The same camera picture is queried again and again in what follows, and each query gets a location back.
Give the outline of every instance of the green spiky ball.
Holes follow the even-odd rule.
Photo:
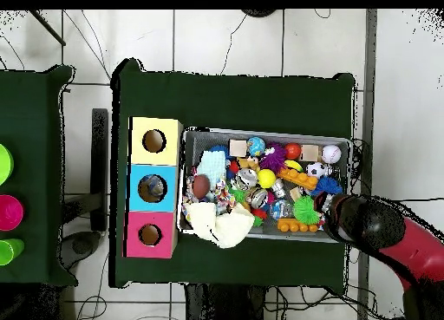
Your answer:
[[[295,201],[293,214],[299,222],[306,225],[315,225],[319,222],[319,215],[314,206],[315,202],[310,196],[303,196]]]
[[[238,203],[244,203],[245,201],[245,195],[247,192],[244,192],[242,190],[233,190],[230,187],[228,187],[228,192],[234,196],[234,199],[238,202]]]
[[[254,222],[253,222],[253,227],[259,227],[260,225],[262,225],[264,223],[264,220],[261,219],[258,216],[254,216]]]

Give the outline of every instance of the lime green cup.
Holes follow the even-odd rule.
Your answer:
[[[14,169],[14,160],[10,151],[0,144],[0,185],[6,181]]]
[[[0,265],[8,265],[24,249],[24,242],[19,238],[0,240]]]

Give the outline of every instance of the dark green table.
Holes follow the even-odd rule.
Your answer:
[[[180,235],[171,259],[124,258],[121,252],[128,116],[177,119],[185,127],[350,138],[352,75],[320,79],[148,73],[132,59],[119,65],[111,85],[111,285],[171,281],[343,290],[343,244],[246,238],[223,250],[193,235]]]
[[[72,68],[45,73],[0,70],[0,143],[14,171],[0,186],[23,204],[22,223],[0,238],[21,238],[23,253],[0,267],[0,282],[76,284],[57,257],[62,230],[62,126],[59,100]]]

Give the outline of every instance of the shape sorter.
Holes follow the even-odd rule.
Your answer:
[[[130,117],[123,256],[170,258],[176,215],[182,125],[173,119]]]

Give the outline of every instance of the yellow ball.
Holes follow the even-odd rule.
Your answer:
[[[258,172],[258,183],[263,189],[272,187],[276,181],[276,176],[272,170],[264,169]]]

